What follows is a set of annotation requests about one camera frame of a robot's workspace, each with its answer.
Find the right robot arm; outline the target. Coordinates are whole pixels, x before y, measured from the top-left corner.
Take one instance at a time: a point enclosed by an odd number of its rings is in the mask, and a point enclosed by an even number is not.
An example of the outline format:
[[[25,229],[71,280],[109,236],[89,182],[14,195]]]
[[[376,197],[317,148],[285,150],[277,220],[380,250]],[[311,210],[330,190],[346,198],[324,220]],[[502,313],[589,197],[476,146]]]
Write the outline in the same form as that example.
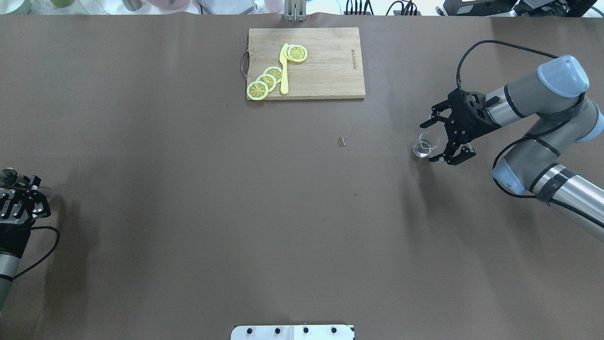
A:
[[[509,196],[560,207],[602,241],[603,189],[559,162],[572,144],[589,142],[603,131],[602,111],[587,97],[588,89],[580,62],[563,55],[489,94],[453,90],[420,125],[441,122],[445,128],[445,149],[429,161],[465,162],[476,154],[472,141],[535,115],[533,127],[494,159],[494,183]]]

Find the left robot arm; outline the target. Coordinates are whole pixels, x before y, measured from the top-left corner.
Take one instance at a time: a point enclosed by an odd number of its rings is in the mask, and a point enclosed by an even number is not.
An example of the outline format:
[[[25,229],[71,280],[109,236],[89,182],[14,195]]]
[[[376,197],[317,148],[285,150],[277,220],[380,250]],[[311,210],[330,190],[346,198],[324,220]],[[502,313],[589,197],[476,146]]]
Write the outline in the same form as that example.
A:
[[[25,252],[33,226],[39,218],[51,215],[47,190],[38,176],[20,176],[13,168],[1,171],[1,303],[8,297],[12,282],[19,276],[18,265]]]

